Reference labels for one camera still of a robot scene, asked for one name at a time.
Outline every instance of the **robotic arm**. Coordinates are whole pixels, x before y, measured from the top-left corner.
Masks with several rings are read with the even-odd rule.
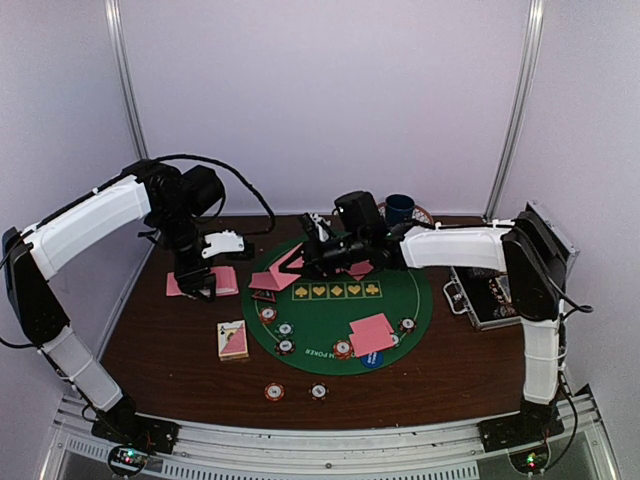
[[[213,258],[220,253],[251,254],[251,244],[236,233],[203,234],[194,222],[194,217],[224,201],[224,196],[224,186],[212,169],[199,165],[182,174],[159,161],[145,160],[24,233],[15,228],[5,232],[9,301],[26,337],[96,411],[94,435],[143,451],[168,453],[177,425],[135,414],[133,400],[71,328],[48,280],[93,243],[129,222],[144,219],[160,233],[160,244],[173,252],[179,288],[187,295],[213,301]],[[141,236],[151,237],[149,233]]]
[[[408,221],[389,228],[369,192],[343,195],[335,206],[346,234],[336,235],[317,218],[302,216],[308,240],[282,271],[330,278],[368,260],[380,269],[460,266],[508,272],[513,305],[524,329],[526,378],[521,411],[480,424],[485,450],[561,433],[555,398],[565,350],[567,265],[545,222],[534,212],[522,212],[514,221],[478,227]],[[304,259],[303,267],[289,267],[299,257]]]

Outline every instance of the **brown tabletop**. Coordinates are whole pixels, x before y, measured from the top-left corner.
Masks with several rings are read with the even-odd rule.
[[[455,218],[456,223],[474,219]],[[264,218],[214,220],[215,229],[256,229]],[[279,217],[270,235],[252,237],[260,255],[300,235],[295,217]],[[253,262],[224,262],[236,268],[244,287]],[[426,425],[515,411],[524,382],[520,326],[475,332],[455,317],[442,294],[446,268],[428,268],[434,294],[429,330],[411,353],[366,375],[321,376],[278,361],[249,334],[250,358],[220,362],[216,324],[242,318],[240,296],[212,304],[165,296],[171,253],[154,250],[107,347],[103,365],[142,413],[194,422],[255,428],[352,429]],[[314,382],[330,389],[314,401]],[[284,385],[279,402],[264,388]]]

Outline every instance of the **black cable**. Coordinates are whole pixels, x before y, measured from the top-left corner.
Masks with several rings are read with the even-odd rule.
[[[196,222],[198,225],[207,225],[209,223],[211,223],[212,220],[215,220],[216,218],[218,218],[220,216],[220,214],[222,213],[222,209],[224,208],[224,204],[227,202],[227,193],[225,192],[222,195],[222,198],[220,199],[220,203],[218,205],[218,210],[216,211],[216,213],[213,214],[213,216],[207,218],[206,220],[199,220],[197,218],[194,218],[193,221]]]
[[[547,277],[547,279],[549,280],[549,283],[551,283],[551,286],[553,287],[553,289],[556,292],[558,292],[558,295],[560,295],[560,298],[562,298],[565,302],[571,305],[574,308],[574,310],[577,310],[578,312],[582,312],[582,313],[593,313],[593,307],[591,305],[578,305],[566,293],[562,291],[562,289],[556,284],[556,282],[553,281],[553,279],[551,279],[551,277]]]
[[[572,308],[571,310],[569,310],[567,313],[565,313],[564,315],[562,315],[562,321],[564,322],[567,318],[569,318],[571,315],[573,315],[576,312],[579,312],[580,310],[578,310],[577,308]]]
[[[120,439],[121,442],[126,442],[126,444],[133,444],[133,440],[131,440],[131,437],[129,437],[129,435],[124,435],[120,432],[118,432],[118,430],[116,430],[116,428],[111,425],[100,413],[100,410],[98,410],[96,408],[96,406],[93,404],[93,402],[91,402],[91,399],[87,396],[86,393],[84,393],[80,388],[77,388],[76,386],[76,391],[80,394],[80,396],[82,397],[82,399],[87,402],[87,404],[85,405],[84,409],[82,410],[82,418],[84,418],[84,412],[86,411],[85,409],[87,407],[89,407],[91,410],[93,410],[93,413],[96,414],[96,420],[94,420],[94,422],[97,422],[98,420],[100,420],[100,422],[102,423],[102,425],[104,425],[105,427],[107,427],[109,430],[111,430],[111,433],[113,433],[117,438]]]
[[[128,177],[129,175],[132,175],[132,174],[138,172],[139,170],[142,170],[142,169],[148,167],[149,165],[155,165],[155,164],[162,163],[162,162],[167,162],[167,161],[170,161],[170,160],[193,160],[193,161],[197,161],[197,162],[210,163],[212,165],[216,165],[218,167],[224,168],[225,170],[228,170],[231,173],[233,173],[236,176],[236,178],[238,180],[240,180],[240,182],[258,199],[258,201],[260,202],[262,207],[265,209],[265,211],[269,215],[269,222],[270,222],[269,223],[269,227],[267,227],[265,230],[260,230],[260,231],[256,231],[256,232],[247,232],[247,233],[243,233],[241,235],[245,235],[245,236],[247,236],[247,235],[266,235],[266,234],[271,233],[273,231],[273,229],[276,226],[275,213],[273,213],[273,210],[271,209],[271,207],[269,206],[267,201],[264,199],[262,194],[258,190],[256,190],[256,188],[253,185],[251,185],[247,181],[247,179],[244,176],[242,176],[242,174],[238,170],[233,168],[231,165],[228,165],[228,164],[224,163],[223,161],[217,160],[215,158],[202,157],[200,155],[191,155],[191,154],[186,154],[186,153],[174,154],[174,155],[165,155],[165,156],[162,156],[162,157],[151,158],[151,159],[145,158],[145,159],[142,159],[142,160],[140,160],[140,161],[138,161],[136,163],[133,163],[133,164],[125,167],[122,170],[121,173],[119,173],[118,175],[116,175],[113,178],[110,178],[105,183],[103,183],[102,185],[97,187],[95,190],[92,190],[91,192],[86,193],[82,197],[80,197],[80,198],[74,200],[73,202],[71,202],[69,205],[66,205],[66,206],[56,210],[54,213],[52,213],[51,215],[46,217],[44,220],[42,220],[40,223],[38,223],[37,228],[40,228],[40,227],[46,225],[47,223],[51,222],[52,220],[54,220],[55,218],[57,218],[60,215],[62,215],[63,213],[65,213],[67,210],[69,210],[73,206],[77,205],[78,203],[81,203],[81,202],[91,198],[92,196],[95,195],[95,192],[99,193],[99,192],[109,188],[110,186],[116,184],[120,180]]]
[[[422,228],[426,228],[427,230],[435,230],[436,226],[433,225],[432,223],[427,223],[427,222],[422,222],[416,218],[412,218],[411,219],[411,224],[416,226],[416,227],[422,227]]]
[[[2,268],[5,266],[5,264],[9,260],[9,257],[13,253],[13,251],[20,245],[20,242],[24,240],[27,236],[31,235],[32,233],[33,233],[33,230],[27,230],[26,232],[20,234],[20,236],[15,240],[14,244],[7,250],[7,253],[4,254],[4,257],[2,257],[2,260],[0,260],[0,270],[2,270]],[[38,348],[33,343],[22,343],[22,344],[11,343],[11,342],[7,342],[2,337],[0,337],[0,343],[5,347],[13,348],[14,350],[22,350],[25,348]]]
[[[481,223],[479,225],[440,225],[438,230],[458,230],[462,228],[513,228],[513,225],[505,223]]]
[[[253,186],[251,185],[246,178],[244,178],[244,176],[235,168],[233,168],[231,165],[228,165],[220,160],[217,160],[215,158],[209,158],[209,157],[202,157],[200,155],[190,155],[190,154],[186,154],[186,153],[180,153],[180,154],[175,154],[175,155],[164,155],[162,157],[157,157],[154,159],[144,159],[141,160],[139,163],[134,164],[134,165],[140,165],[140,168],[146,167],[147,165],[153,164],[153,163],[161,163],[161,162],[168,162],[170,160],[193,160],[196,162],[203,162],[203,163],[210,163],[212,165],[216,165],[218,167],[224,168],[225,170],[230,171],[231,173],[233,173],[236,178],[238,180],[240,180],[240,183],[242,183],[252,194],[254,197],[256,197],[258,199],[258,202],[260,202],[260,205],[262,205],[262,207],[265,209],[265,211],[267,212],[267,214],[269,215],[269,226],[264,229],[264,230],[257,230],[254,232],[246,232],[246,233],[241,233],[241,235],[243,236],[248,236],[248,235],[266,235],[268,233],[271,233],[273,231],[273,229],[276,226],[276,215],[275,213],[273,213],[273,210],[271,209],[271,207],[269,206],[269,204],[267,203],[267,201],[264,199],[264,197],[262,196],[262,194]]]
[[[571,437],[569,437],[569,442],[567,442],[567,445],[564,447],[564,450],[562,451],[562,453],[556,457],[556,459],[553,461],[551,465],[549,465],[548,467],[545,467],[544,469],[545,473],[551,470],[553,467],[555,467],[558,464],[558,462],[562,459],[562,457],[565,456],[565,454],[569,451],[569,447],[573,443],[573,440],[576,438],[576,433],[578,432],[578,411],[576,410],[576,406],[573,404],[573,400],[571,400],[571,396],[567,393],[566,387],[562,382],[560,382],[560,389],[562,390],[564,398],[566,398],[567,402],[569,402],[569,406],[571,407],[571,410],[573,410],[573,431],[571,432]]]
[[[90,404],[90,403],[87,403],[87,404],[84,406],[84,408],[82,409],[82,413],[80,413],[80,415],[82,415],[82,418],[83,418],[85,421],[87,421],[87,422],[91,422],[91,423],[94,423],[94,422],[95,422],[95,420],[91,420],[90,418],[87,418],[87,417],[85,417],[85,416],[84,416],[84,414],[85,414],[85,413],[87,412],[87,410],[88,410],[88,409],[90,409],[90,408],[91,408],[91,404]]]

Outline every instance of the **blue mug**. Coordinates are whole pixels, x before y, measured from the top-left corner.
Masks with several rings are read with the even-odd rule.
[[[401,193],[389,195],[385,203],[384,219],[390,227],[411,220],[416,207],[413,198]]]

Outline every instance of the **green poker table mat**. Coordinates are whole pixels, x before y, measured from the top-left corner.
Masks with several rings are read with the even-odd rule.
[[[268,252],[258,260],[255,272],[268,270],[276,260],[304,241],[291,240]],[[356,281],[346,273],[330,281],[298,279],[276,293],[277,303],[251,298],[254,290],[242,289],[242,310],[249,332],[260,345],[283,363],[305,372],[321,375],[359,375],[383,368],[407,355],[426,333],[433,312],[431,286],[420,270],[384,270],[370,273]],[[270,325],[260,321],[260,311],[273,307],[276,320]],[[360,358],[335,358],[333,346],[339,340],[349,340],[349,323],[384,313],[400,338],[396,347],[382,351],[382,363],[375,368],[365,366]],[[402,333],[398,326],[403,318],[412,318],[416,329]],[[286,337],[278,327],[288,323],[293,332]],[[279,355],[277,343],[292,340],[295,351]]]

